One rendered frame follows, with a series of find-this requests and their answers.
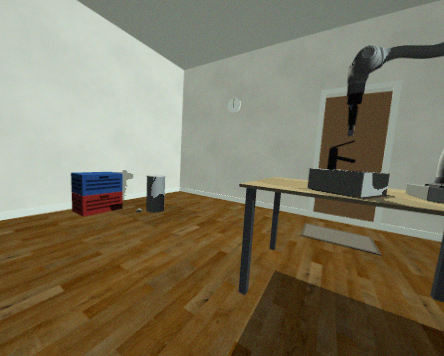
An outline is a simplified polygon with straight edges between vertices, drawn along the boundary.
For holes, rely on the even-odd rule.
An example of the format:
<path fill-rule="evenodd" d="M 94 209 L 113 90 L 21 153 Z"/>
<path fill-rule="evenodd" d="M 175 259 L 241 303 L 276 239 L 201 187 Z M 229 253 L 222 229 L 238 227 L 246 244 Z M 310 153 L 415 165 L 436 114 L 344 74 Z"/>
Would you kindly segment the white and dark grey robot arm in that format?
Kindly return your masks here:
<path fill-rule="evenodd" d="M 444 42 L 434 45 L 402 45 L 391 48 L 382 48 L 369 45 L 362 48 L 350 64 L 347 76 L 347 96 L 365 91 L 365 84 L 369 74 L 382 67 L 387 61 L 396 58 L 428 59 L 444 56 Z M 437 176 L 434 183 L 425 186 L 444 188 L 444 150 L 441 154 Z"/>

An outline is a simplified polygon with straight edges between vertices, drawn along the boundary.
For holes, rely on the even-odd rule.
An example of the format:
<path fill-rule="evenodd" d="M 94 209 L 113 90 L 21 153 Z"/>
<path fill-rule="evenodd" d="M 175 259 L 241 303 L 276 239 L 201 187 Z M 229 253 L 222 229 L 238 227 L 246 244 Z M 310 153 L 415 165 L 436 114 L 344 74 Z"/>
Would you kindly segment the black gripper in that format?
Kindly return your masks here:
<path fill-rule="evenodd" d="M 362 96 L 363 96 L 362 93 L 353 93 L 353 94 L 348 95 L 347 105 L 350 105 L 350 107 L 348 107 L 348 110 L 349 110 L 348 123 L 349 124 L 347 124 L 347 125 L 349 125 L 349 127 L 348 127 L 348 135 L 347 136 L 353 136 L 354 125 L 356 125 L 355 117 L 357 118 L 356 114 L 358 114 L 356 112 L 356 109 L 358 110 L 357 105 L 362 103 Z"/>

